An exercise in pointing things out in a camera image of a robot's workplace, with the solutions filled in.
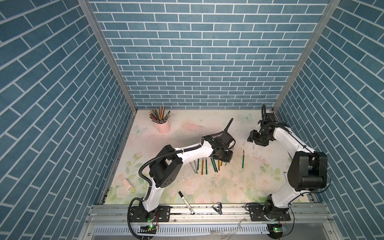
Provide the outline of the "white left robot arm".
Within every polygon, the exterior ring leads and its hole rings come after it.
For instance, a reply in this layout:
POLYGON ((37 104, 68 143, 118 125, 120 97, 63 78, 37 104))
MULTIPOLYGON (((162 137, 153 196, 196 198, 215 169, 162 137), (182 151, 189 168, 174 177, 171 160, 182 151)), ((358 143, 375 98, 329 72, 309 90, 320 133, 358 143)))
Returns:
POLYGON ((166 145, 156 157, 144 163, 138 171, 139 176, 149 183, 145 197, 141 198, 140 207, 150 213, 160 204, 164 188, 172 184, 181 168, 195 160, 213 158, 229 163, 233 156, 236 140, 225 131, 203 136, 197 144, 173 148, 166 145))

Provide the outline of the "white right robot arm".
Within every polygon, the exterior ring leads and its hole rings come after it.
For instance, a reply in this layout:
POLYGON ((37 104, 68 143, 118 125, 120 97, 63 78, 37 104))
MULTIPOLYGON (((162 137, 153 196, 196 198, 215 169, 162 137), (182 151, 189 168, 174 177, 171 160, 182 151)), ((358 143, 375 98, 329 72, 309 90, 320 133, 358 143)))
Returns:
POLYGON ((278 122, 273 113, 262 109, 260 129, 250 132, 248 142, 266 147, 270 141, 278 141, 292 158, 286 183, 276 193, 267 197, 265 213, 286 211, 298 197, 319 189, 326 189, 328 157, 317 152, 299 139, 285 123, 278 122))

